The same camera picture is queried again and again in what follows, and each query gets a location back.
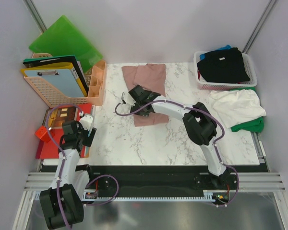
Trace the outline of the pink t shirt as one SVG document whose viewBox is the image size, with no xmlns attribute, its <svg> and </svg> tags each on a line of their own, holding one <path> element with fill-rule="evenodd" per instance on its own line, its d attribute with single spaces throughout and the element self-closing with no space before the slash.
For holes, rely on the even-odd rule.
<svg viewBox="0 0 288 230">
<path fill-rule="evenodd" d="M 130 91 L 136 85 L 142 88 L 157 92 L 163 96 L 165 92 L 166 65 L 165 64 L 146 64 L 139 66 L 123 66 L 123 78 L 127 89 Z M 148 117 L 134 115 L 134 125 L 136 127 L 152 126 L 168 123 L 169 117 L 163 114 L 151 113 Z"/>
</svg>

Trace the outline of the white t shirt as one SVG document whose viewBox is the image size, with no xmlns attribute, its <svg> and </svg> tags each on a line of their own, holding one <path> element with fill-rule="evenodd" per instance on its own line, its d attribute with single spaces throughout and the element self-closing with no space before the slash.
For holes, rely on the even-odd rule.
<svg viewBox="0 0 288 230">
<path fill-rule="evenodd" d="M 257 93 L 252 89 L 211 91 L 211 107 L 226 128 L 266 116 Z"/>
</svg>

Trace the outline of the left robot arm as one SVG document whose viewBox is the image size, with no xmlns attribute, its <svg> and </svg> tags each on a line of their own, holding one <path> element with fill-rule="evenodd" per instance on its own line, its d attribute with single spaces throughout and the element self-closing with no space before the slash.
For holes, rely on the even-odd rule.
<svg viewBox="0 0 288 230">
<path fill-rule="evenodd" d="M 79 121 L 62 124 L 63 136 L 60 138 L 59 163 L 54 179 L 47 190 L 39 195 L 43 215 L 48 229 L 72 226 L 84 219 L 81 197 L 85 188 L 92 188 L 96 177 L 89 173 L 89 166 L 77 169 L 81 151 L 90 147 L 96 133 L 93 117 L 85 115 Z"/>
</svg>

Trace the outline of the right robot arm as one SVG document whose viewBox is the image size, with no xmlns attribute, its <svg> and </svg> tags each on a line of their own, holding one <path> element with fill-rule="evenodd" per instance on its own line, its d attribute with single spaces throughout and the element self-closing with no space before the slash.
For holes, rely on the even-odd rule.
<svg viewBox="0 0 288 230">
<path fill-rule="evenodd" d="M 124 102 L 132 105 L 131 114 L 149 117 L 155 113 L 182 121 L 189 139 L 200 146 L 205 156 L 211 185 L 219 189 L 227 184 L 229 171 L 216 148 L 216 128 L 219 123 L 203 103 L 183 105 L 157 92 L 145 90 L 140 85 L 136 85 L 128 92 Z"/>
</svg>

